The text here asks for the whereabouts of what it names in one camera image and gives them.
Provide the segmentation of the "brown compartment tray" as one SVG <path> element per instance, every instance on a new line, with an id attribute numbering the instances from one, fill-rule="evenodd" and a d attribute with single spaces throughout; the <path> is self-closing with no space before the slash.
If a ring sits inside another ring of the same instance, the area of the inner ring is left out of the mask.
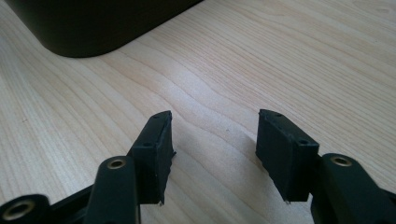
<path id="1" fill-rule="evenodd" d="M 87 58 L 118 49 L 203 0 L 5 0 L 49 51 Z"/>

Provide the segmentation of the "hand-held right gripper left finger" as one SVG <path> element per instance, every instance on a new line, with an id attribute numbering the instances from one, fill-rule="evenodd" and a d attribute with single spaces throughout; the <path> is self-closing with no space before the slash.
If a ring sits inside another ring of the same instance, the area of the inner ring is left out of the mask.
<path id="1" fill-rule="evenodd" d="M 134 159 L 139 204 L 164 203 L 164 192 L 177 153 L 172 141 L 172 113 L 151 116 L 128 156 Z"/>

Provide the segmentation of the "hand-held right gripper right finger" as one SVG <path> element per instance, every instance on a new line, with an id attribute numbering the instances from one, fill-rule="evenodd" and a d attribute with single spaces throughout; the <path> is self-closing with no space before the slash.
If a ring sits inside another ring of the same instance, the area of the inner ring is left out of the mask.
<path id="1" fill-rule="evenodd" d="M 286 202 L 306 202 L 319 143 L 286 116 L 259 112 L 256 156 Z"/>

